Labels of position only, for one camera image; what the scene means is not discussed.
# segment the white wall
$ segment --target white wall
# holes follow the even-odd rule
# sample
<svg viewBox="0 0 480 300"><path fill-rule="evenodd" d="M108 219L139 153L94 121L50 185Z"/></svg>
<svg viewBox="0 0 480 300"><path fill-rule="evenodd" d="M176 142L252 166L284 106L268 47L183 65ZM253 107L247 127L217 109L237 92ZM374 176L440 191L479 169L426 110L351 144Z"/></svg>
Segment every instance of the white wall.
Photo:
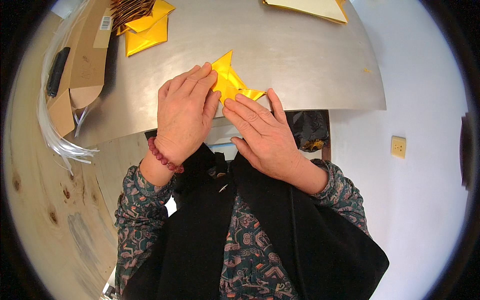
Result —
<svg viewBox="0 0 480 300"><path fill-rule="evenodd" d="M330 111L332 161L360 189L390 267L372 299L422 299L462 226L463 82L440 30L415 0L353 2L379 62L387 111ZM406 137L405 160L390 155Z"/></svg>

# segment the stainless steel tabletop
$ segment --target stainless steel tabletop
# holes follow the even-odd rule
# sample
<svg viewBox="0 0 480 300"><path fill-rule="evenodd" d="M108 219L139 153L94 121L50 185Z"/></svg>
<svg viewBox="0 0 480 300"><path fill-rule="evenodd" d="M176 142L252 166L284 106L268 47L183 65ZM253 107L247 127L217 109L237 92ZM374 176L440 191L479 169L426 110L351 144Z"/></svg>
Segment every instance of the stainless steel tabletop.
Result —
<svg viewBox="0 0 480 300"><path fill-rule="evenodd" d="M90 146L156 128L158 88L231 49L231 65L245 84L273 87L285 110L386 109L375 54L350 1L343 5L348 25L259 0L168 1L176 7L168 41L127 58L125 36L111 40L104 89L79 137L67 139ZM258 101L268 107L265 96Z"/></svg>

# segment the black plastic bag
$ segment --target black plastic bag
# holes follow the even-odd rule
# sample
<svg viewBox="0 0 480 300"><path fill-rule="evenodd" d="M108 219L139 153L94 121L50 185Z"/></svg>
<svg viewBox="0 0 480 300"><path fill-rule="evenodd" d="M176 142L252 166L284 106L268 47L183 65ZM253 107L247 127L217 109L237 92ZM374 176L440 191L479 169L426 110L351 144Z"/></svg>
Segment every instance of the black plastic bag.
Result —
<svg viewBox="0 0 480 300"><path fill-rule="evenodd" d="M315 152L328 144L330 137L327 113L326 110L285 112L298 149Z"/></svg>

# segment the electrical socket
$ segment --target electrical socket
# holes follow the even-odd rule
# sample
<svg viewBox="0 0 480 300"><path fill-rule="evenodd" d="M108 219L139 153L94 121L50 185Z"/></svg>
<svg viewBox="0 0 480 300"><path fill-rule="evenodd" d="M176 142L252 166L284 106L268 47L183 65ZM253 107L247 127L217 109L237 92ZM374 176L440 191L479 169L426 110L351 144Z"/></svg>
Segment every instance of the electrical socket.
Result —
<svg viewBox="0 0 480 300"><path fill-rule="evenodd" d="M392 136L392 150L393 156L405 159L405 151L407 149L407 139L399 136Z"/></svg>

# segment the patterned shirt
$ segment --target patterned shirt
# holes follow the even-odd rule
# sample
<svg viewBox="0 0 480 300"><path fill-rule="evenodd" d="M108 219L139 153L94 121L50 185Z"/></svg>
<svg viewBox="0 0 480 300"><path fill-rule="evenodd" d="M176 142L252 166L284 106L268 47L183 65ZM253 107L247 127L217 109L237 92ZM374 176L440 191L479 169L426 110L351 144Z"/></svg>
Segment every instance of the patterned shirt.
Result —
<svg viewBox="0 0 480 300"><path fill-rule="evenodd" d="M327 186L312 195L313 203L331 207L370 236L360 191L336 165L320 159L312 162L328 173ZM165 203L170 199L174 184L175 176L167 185L157 187L143 178L140 168L132 166L128 169L115 212L119 239L115 286L120 294L151 254L157 233L168 218ZM219 278L220 299L298 299L267 233L262 230L248 204L238 195L235 197L223 258Z"/></svg>

